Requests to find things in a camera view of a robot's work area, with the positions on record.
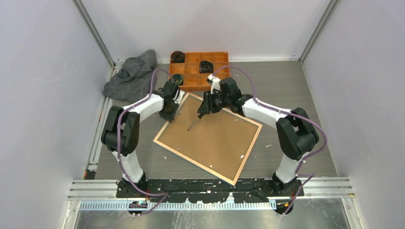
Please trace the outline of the blue picture frame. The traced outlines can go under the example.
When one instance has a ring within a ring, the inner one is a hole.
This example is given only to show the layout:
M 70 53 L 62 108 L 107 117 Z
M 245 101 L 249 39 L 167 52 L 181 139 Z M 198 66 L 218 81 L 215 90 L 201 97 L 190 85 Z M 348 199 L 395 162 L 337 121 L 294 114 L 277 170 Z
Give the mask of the blue picture frame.
M 262 124 L 223 109 L 205 115 L 190 131 L 202 98 L 187 93 L 174 120 L 166 122 L 154 143 L 199 168 L 235 185 L 262 129 Z

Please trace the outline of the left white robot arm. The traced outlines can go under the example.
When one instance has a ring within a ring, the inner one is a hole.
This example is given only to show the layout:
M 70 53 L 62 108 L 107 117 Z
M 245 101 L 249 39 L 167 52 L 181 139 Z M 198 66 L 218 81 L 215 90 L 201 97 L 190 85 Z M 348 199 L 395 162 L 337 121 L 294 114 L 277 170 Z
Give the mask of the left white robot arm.
M 168 122 L 174 120 L 184 92 L 167 81 L 140 101 L 110 108 L 101 135 L 101 142 L 113 153 L 122 172 L 121 183 L 128 186 L 134 197 L 142 197 L 147 190 L 146 175 L 139 165 L 136 148 L 139 143 L 140 123 L 158 113 Z

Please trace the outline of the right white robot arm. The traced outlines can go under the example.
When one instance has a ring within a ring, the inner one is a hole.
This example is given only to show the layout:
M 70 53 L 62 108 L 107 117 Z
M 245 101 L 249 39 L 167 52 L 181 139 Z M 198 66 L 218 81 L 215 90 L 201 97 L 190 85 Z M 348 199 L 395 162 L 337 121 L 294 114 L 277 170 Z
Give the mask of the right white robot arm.
M 210 74 L 207 83 L 211 86 L 204 92 L 203 101 L 197 110 L 198 119 L 215 114 L 224 108 L 243 117 L 253 118 L 276 129 L 283 157 L 272 176 L 271 187 L 279 195 L 286 195 L 296 180 L 296 170 L 304 156 L 319 142 L 314 123 L 304 109 L 282 109 L 242 94 L 236 81 L 219 79 Z

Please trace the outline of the black yellow screwdriver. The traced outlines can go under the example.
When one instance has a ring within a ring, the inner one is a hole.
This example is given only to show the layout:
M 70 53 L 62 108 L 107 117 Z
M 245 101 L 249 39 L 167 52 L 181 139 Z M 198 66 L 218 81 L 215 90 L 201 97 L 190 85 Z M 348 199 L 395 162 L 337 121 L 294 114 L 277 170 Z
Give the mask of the black yellow screwdriver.
M 190 124 L 190 126 L 187 128 L 187 131 L 190 131 L 192 127 L 199 121 L 201 118 L 204 116 L 204 114 L 199 114 L 194 121 Z

